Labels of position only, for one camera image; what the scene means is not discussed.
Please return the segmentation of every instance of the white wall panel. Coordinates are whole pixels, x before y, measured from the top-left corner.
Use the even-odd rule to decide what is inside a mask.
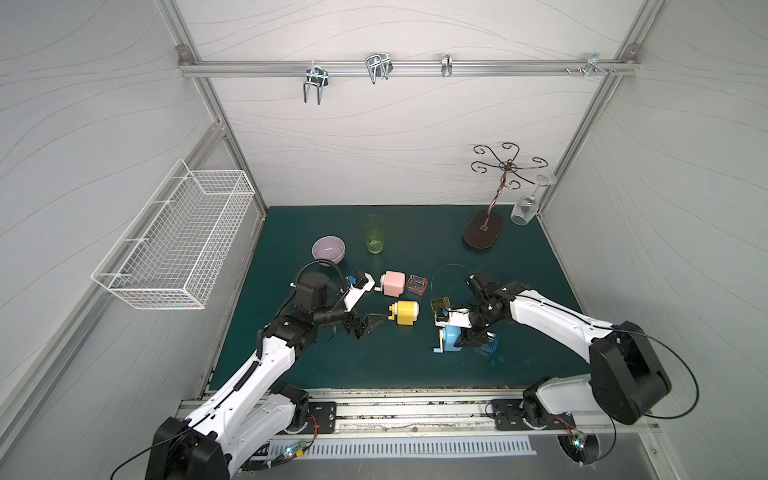
[[[232,167],[230,159],[227,168]],[[180,400],[196,395],[221,321],[237,301],[234,293],[250,261],[256,218],[252,205],[205,310],[139,311],[112,302],[0,469],[0,478],[104,480],[151,444]],[[143,478],[147,458],[126,465],[115,478]]]
[[[211,122],[150,0],[0,5],[0,405]]]
[[[299,79],[221,78],[214,85],[266,202],[329,205],[486,204],[500,172],[473,172],[473,161],[492,157],[472,148],[487,143],[501,156],[499,144],[512,141],[521,147],[521,166],[538,156],[554,170],[597,83],[331,79],[321,105],[303,102]],[[507,190],[501,202],[529,191]]]
[[[613,57],[641,0],[178,0],[203,60]]]
[[[545,214],[582,306],[659,336],[701,404],[663,422],[691,479],[765,478],[768,3],[670,0]],[[681,412],[693,384],[655,347]]]

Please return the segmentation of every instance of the red wire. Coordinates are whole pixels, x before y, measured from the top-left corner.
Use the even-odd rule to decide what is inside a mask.
[[[575,429],[576,429],[576,427],[574,427],[574,426],[573,426],[573,425],[571,425],[570,423],[566,422],[565,420],[561,419],[560,417],[558,417],[558,416],[555,416],[555,418],[556,418],[556,419],[558,419],[558,420],[560,420],[560,423],[562,423],[563,425],[565,425],[565,427],[568,429],[568,431],[569,431],[569,432],[571,431],[571,429],[573,429],[573,430],[575,430]]]
[[[317,440],[317,429],[319,428],[319,425],[317,424],[317,419],[315,418],[315,416],[310,415],[310,418],[315,422],[315,436],[312,437],[312,441],[310,442],[309,445],[306,446],[307,448],[311,447],[315,443],[315,440]]]

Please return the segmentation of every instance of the pink pencil sharpener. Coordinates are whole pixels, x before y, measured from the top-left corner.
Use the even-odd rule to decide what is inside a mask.
[[[402,272],[390,272],[387,270],[381,278],[384,295],[400,296],[406,291],[406,275]]]

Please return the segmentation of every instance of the purple bowl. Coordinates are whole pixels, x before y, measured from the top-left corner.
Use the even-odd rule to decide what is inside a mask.
[[[345,252],[344,242],[338,237],[323,237],[312,245],[312,256],[315,259],[330,260],[337,265],[343,260]]]

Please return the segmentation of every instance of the yellow pencil sharpener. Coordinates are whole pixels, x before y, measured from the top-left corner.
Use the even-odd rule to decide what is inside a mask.
[[[400,300],[390,305],[389,311],[392,312],[389,319],[396,319],[398,325],[413,325],[419,316],[419,302]]]

